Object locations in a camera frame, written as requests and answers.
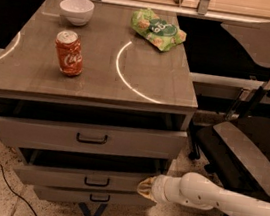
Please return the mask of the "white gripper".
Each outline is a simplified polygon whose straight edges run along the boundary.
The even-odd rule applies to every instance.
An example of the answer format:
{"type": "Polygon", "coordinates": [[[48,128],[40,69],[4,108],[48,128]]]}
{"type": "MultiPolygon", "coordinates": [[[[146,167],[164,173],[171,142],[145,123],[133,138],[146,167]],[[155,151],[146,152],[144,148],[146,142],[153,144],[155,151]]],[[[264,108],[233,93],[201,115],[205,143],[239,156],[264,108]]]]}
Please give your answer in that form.
{"type": "Polygon", "coordinates": [[[137,192],[152,201],[158,203],[181,203],[184,198],[180,193],[180,177],[158,175],[146,178],[137,186],[137,192]]]}

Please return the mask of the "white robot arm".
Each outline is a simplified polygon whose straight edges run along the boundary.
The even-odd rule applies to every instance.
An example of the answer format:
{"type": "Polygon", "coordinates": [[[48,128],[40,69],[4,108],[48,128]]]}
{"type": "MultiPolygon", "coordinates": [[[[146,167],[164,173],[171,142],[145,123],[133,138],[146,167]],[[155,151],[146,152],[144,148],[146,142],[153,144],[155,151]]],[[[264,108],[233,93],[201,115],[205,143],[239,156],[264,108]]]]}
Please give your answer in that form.
{"type": "Polygon", "coordinates": [[[221,188],[201,174],[182,177],[157,175],[146,178],[137,192],[155,203],[179,203],[186,207],[219,209],[228,216],[270,216],[270,203],[221,188]]]}

